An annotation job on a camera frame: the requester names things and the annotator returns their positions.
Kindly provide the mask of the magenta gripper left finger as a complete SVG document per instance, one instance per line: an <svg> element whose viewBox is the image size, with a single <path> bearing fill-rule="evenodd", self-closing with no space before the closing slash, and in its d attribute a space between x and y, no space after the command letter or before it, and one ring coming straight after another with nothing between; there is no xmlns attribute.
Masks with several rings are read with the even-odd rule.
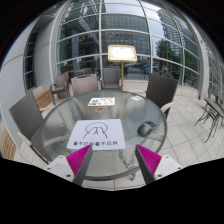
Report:
<svg viewBox="0 0 224 224"><path fill-rule="evenodd" d="M46 170L69 182L81 186L92 155L92 146L87 145L68 156L59 155L46 167Z"/></svg>

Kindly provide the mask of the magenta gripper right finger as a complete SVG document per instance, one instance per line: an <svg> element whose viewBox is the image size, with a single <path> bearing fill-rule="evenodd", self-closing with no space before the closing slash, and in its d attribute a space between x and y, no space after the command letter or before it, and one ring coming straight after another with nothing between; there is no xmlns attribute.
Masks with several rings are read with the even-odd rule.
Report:
<svg viewBox="0 0 224 224"><path fill-rule="evenodd" d="M182 166L169 155L160 156L141 145L136 146L135 155L146 184L182 169Z"/></svg>

